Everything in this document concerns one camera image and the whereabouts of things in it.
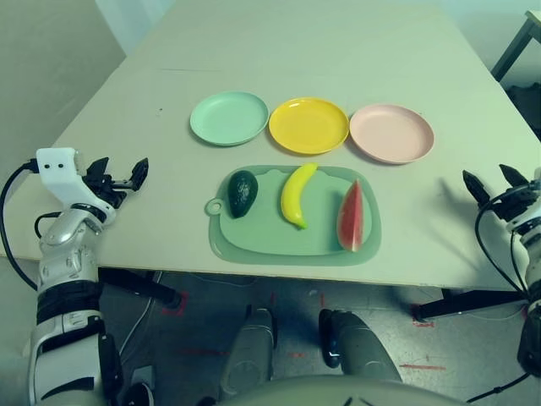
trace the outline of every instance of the wall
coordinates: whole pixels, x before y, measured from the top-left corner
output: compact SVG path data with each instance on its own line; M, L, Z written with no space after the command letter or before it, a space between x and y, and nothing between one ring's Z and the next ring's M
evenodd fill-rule
M123 59L94 0L0 0L0 184Z
M0 0L0 185L55 141L123 59L94 0ZM36 274L36 264L21 266ZM36 293L0 258L2 406L24 404L35 319Z
M127 55L174 3L175 0L96 0Z
M541 10L539 0L424 0L439 4L453 18L487 68L492 69L524 21L529 9ZM502 85L541 81L541 44L532 40Z
M526 10L541 9L539 0L388 1L439 4L455 21L488 69L495 65L521 27ZM96 2L123 50L130 54L175 0L96 0ZM536 41L527 47L502 84L529 85L534 81L541 81L541 45Z

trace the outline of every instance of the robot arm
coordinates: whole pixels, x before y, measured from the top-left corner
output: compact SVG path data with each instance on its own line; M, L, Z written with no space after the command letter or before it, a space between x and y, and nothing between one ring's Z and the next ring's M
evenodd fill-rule
M105 406L122 386L122 368L99 308L95 247L126 197L138 190L148 161L137 163L132 178L115 182L105 174L107 158L85 176L72 148L36 154L41 179L63 204L63 212L40 240L36 328L30 342L30 405Z
M506 229L521 236L529 262L525 279L529 306L527 319L522 329L517 359L529 374L541 376L541 168L536 179L528 182L516 169L500 165L505 179L513 187L489 209L507 222ZM471 173L464 171L464 182L479 203L484 207L490 201L483 184Z

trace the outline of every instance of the watermelon slice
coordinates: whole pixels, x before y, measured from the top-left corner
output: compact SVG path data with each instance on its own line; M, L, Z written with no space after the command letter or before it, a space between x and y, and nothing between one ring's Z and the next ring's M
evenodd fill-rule
M336 234L343 249L356 252L363 242L363 193L358 180L344 196L338 220Z

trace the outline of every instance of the avocado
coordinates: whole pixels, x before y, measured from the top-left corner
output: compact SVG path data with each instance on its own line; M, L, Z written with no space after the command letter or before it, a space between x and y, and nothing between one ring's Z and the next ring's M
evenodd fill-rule
M248 171L235 172L227 186L227 197L231 215L234 218L243 217L254 204L258 185L255 176Z

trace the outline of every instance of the green plate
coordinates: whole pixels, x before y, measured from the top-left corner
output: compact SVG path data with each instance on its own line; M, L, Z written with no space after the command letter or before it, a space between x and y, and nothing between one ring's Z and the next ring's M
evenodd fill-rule
M269 110L256 95L226 91L200 102L189 118L192 130L215 145L239 145L252 140L267 125Z
M304 188L301 207L308 228L287 222L280 209L281 190L297 167L252 166L259 192L248 214L233 218L222 182L205 211L210 216L209 238L214 253L226 261L249 264L345 266L372 258L380 247L380 213L364 176L344 167L320 167ZM358 252L342 249L336 237L336 218L352 182L363 190L363 244Z

